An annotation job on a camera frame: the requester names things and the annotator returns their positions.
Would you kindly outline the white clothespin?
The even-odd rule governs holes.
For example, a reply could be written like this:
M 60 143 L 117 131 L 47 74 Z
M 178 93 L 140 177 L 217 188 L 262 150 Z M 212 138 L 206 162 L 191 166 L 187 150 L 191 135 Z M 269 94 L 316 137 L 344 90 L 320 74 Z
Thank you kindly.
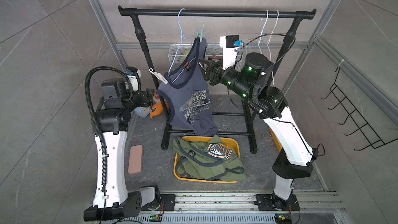
M 158 80 L 160 80 L 161 82 L 163 82 L 164 84 L 168 84 L 168 80 L 159 72 L 156 72 L 153 68 L 149 69 L 149 72 L 155 76 Z

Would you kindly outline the green clothespin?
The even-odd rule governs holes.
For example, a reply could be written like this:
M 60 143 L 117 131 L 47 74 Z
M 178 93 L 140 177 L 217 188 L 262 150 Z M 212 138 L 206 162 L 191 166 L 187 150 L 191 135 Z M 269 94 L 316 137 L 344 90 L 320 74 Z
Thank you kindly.
M 205 24 L 203 23 L 202 28 L 201 29 L 197 29 L 197 37 L 199 38 L 200 43 L 203 40 L 204 31 L 205 31 Z

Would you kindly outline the navy blue tank top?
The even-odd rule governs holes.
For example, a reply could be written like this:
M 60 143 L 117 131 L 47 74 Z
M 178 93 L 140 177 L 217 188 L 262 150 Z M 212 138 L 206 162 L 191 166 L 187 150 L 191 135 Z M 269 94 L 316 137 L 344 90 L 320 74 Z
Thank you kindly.
M 214 136 L 214 123 L 208 83 L 205 81 L 199 59 L 205 57 L 207 43 L 197 37 L 184 61 L 164 74 L 167 83 L 161 83 L 158 95 L 169 104 L 167 123 L 190 129 L 197 136 Z

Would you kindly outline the light blue wire hanger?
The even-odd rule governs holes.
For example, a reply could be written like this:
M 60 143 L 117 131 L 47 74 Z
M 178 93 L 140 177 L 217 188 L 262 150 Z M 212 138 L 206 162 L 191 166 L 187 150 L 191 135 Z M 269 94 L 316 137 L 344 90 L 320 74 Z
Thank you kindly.
M 181 46 L 182 46 L 183 41 L 184 41 L 184 40 L 187 40 L 187 39 L 190 39 L 190 38 L 195 38 L 195 36 L 185 37 L 185 35 L 184 35 L 184 33 L 183 33 L 182 26 L 181 26 L 181 24 L 180 24 L 180 16 L 181 16 L 181 13 L 182 13 L 183 11 L 185 11 L 185 10 L 186 10 L 185 8 L 181 8 L 181 9 L 179 10 L 179 12 L 178 12 L 178 15 L 177 15 L 177 24 L 178 24 L 179 29 L 180 29 L 180 42 L 179 42 L 178 47 L 177 47 L 177 50 L 175 51 L 175 54 L 174 54 L 174 56 L 173 56 L 173 60 L 172 60 L 171 66 L 170 66 L 170 68 L 169 68 L 169 70 L 168 70 L 168 73 L 167 73 L 168 76 L 170 76 L 170 74 L 171 74 L 171 70 L 172 70 L 172 68 L 173 68 L 173 66 L 174 66 L 176 57 L 177 57 L 177 55 L 178 55 L 179 49 L 180 49 Z

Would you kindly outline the green tank top printed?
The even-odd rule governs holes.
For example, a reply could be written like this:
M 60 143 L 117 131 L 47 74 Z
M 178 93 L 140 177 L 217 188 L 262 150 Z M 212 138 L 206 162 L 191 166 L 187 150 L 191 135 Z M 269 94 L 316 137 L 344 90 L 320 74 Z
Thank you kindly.
M 221 144 L 221 143 L 212 143 L 207 147 L 208 154 L 216 157 L 216 158 L 226 158 L 229 159 L 230 155 L 233 152 L 233 149 Z

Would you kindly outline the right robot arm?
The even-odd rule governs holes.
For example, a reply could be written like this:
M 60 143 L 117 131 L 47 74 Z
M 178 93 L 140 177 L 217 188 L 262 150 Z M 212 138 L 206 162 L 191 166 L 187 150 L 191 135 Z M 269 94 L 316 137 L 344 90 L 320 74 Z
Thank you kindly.
M 270 80 L 296 38 L 284 35 L 284 42 L 275 61 L 262 53 L 246 55 L 243 68 L 235 68 L 238 53 L 246 47 L 238 35 L 221 36 L 219 45 L 223 49 L 221 61 L 201 59 L 202 72 L 210 85 L 222 84 L 241 97 L 242 103 L 250 107 L 255 117 L 262 119 L 279 141 L 281 151 L 272 169 L 276 182 L 271 195 L 258 195 L 259 209 L 298 211 L 300 206 L 293 193 L 295 179 L 310 177 L 313 162 L 319 157 L 318 148 L 312 148 L 295 123 L 288 102 L 282 91 L 271 85 Z

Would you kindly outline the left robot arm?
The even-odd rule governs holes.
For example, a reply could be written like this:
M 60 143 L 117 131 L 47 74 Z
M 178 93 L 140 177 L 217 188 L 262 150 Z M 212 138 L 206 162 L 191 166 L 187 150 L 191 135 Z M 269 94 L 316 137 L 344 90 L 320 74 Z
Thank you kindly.
M 102 97 L 93 106 L 90 92 L 91 78 L 99 71 L 120 75 L 103 81 Z M 97 151 L 97 186 L 92 206 L 84 211 L 84 221 L 99 223 L 113 219 L 136 217 L 142 207 L 161 203 L 156 186 L 142 187 L 128 192 L 125 184 L 124 154 L 131 114 L 138 107 L 152 104 L 153 89 L 142 90 L 138 69 L 125 71 L 109 66 L 90 70 L 85 78 L 85 97 Z

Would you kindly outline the orange toy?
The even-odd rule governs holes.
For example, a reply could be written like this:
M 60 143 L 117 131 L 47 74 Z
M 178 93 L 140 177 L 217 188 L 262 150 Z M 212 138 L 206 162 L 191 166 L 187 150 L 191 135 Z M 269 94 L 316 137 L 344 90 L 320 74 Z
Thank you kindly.
M 164 108 L 160 101 L 160 96 L 155 94 L 153 97 L 153 105 L 150 108 L 150 118 L 160 115 L 163 113 Z

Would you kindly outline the pink rectangular block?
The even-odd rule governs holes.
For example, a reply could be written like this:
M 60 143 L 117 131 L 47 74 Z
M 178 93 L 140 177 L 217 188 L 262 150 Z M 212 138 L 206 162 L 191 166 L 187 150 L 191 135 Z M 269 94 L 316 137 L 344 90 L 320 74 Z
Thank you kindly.
M 130 175 L 140 174 L 143 170 L 144 148 L 142 145 L 130 148 L 128 173 Z

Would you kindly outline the black clothes rack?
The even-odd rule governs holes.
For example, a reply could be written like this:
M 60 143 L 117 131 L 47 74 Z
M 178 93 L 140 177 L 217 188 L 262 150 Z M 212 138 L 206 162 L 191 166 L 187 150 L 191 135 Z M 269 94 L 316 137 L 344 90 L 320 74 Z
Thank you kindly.
M 147 64 L 152 67 L 152 59 L 149 53 L 149 47 L 146 42 L 145 32 L 141 26 L 140 16 L 177 16 L 177 10 L 167 9 L 137 9 L 118 7 L 122 16 L 131 17 L 135 33 L 141 45 L 142 51 L 147 60 Z M 271 86 L 271 76 L 277 72 L 284 56 L 294 45 L 296 31 L 303 20 L 312 20 L 317 10 L 312 11 L 271 11 L 269 18 L 292 19 L 292 25 L 288 32 L 284 34 L 284 41 L 275 62 L 266 61 L 257 57 L 255 60 L 250 56 L 246 57 L 245 65 L 247 69 L 243 72 L 237 72 L 233 67 L 224 70 L 221 84 L 236 94 L 241 96 L 242 108 L 244 110 L 247 132 L 243 136 L 248 137 L 250 152 L 257 153 L 257 141 L 255 138 L 253 120 L 255 117 L 261 119 L 272 119 L 282 117 L 282 108 L 286 103 L 282 103 L 283 93 Z M 186 17 L 234 17 L 234 18 L 260 18 L 266 17 L 266 11 L 232 11 L 232 10 L 185 10 L 181 16 Z

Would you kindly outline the small yellow bin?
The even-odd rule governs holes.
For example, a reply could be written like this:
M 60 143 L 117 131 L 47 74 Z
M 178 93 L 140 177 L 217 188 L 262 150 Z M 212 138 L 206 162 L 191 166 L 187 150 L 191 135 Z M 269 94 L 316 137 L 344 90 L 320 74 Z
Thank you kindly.
M 276 136 L 275 133 L 273 132 L 273 130 L 272 130 L 271 128 L 269 128 L 269 130 L 270 130 L 270 133 L 271 133 L 272 138 L 273 138 L 273 140 L 274 140 L 274 143 L 275 143 L 275 145 L 276 145 L 276 148 L 277 148 L 277 150 L 280 152 L 280 151 L 282 150 L 283 147 L 282 147 L 282 145 L 281 145 L 279 139 L 277 138 L 277 136 Z

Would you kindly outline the metal base rail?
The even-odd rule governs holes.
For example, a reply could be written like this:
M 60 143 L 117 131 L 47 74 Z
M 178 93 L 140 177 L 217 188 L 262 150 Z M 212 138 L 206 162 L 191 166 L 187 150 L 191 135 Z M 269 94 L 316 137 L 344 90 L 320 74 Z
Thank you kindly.
M 335 192 L 299 191 L 289 206 L 274 208 L 270 192 L 161 193 L 165 206 L 110 224 L 350 224 Z

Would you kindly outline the black wall hook rack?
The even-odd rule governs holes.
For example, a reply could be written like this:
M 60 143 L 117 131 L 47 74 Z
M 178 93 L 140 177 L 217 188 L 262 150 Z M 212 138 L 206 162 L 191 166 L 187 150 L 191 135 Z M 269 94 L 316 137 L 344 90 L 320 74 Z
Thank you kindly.
M 344 133 L 345 137 L 353 136 L 354 134 L 360 133 L 365 139 L 366 143 L 361 148 L 354 148 L 354 151 L 360 152 L 368 148 L 378 149 L 380 147 L 387 146 L 393 142 L 396 142 L 398 138 L 392 139 L 390 141 L 384 141 L 381 136 L 376 132 L 376 130 L 367 121 L 364 115 L 358 110 L 353 104 L 350 98 L 343 92 L 343 90 L 337 85 L 337 79 L 339 77 L 341 68 L 338 66 L 335 70 L 335 78 L 333 84 L 329 88 L 329 93 L 325 97 L 320 99 L 325 101 L 328 98 L 334 98 L 336 104 L 333 107 L 328 107 L 329 111 L 333 111 L 336 108 L 342 108 L 346 113 L 346 118 L 343 122 L 339 122 L 339 126 L 344 126 L 348 120 L 354 124 L 354 130 L 350 133 Z

